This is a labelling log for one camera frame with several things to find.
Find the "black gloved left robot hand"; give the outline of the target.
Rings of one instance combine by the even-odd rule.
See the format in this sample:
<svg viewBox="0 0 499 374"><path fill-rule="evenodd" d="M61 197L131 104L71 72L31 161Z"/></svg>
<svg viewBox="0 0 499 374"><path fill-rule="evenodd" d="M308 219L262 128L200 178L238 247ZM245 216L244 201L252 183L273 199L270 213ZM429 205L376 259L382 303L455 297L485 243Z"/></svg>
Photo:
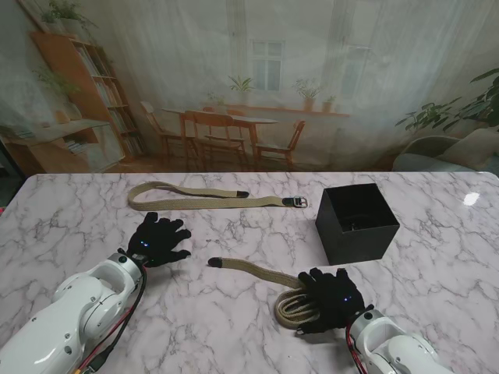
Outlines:
<svg viewBox="0 0 499 374"><path fill-rule="evenodd" d="M185 249L176 246L191 237L191 231L183 228L183 220L159 218L158 213L149 212L129 240L126 255L147 268L175 263L191 256Z"/></svg>

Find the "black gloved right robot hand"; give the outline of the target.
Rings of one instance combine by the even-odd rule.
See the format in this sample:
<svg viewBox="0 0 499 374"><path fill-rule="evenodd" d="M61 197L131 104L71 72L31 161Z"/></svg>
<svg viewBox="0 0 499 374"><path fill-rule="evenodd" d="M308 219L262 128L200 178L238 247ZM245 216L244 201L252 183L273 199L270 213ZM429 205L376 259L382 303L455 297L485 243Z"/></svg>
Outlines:
<svg viewBox="0 0 499 374"><path fill-rule="evenodd" d="M373 309L372 304L365 305L362 294L344 268L338 268L335 275L313 268L309 273L301 272L298 278L319 311L317 319L298 327L300 334L346 328L362 313Z"/></svg>

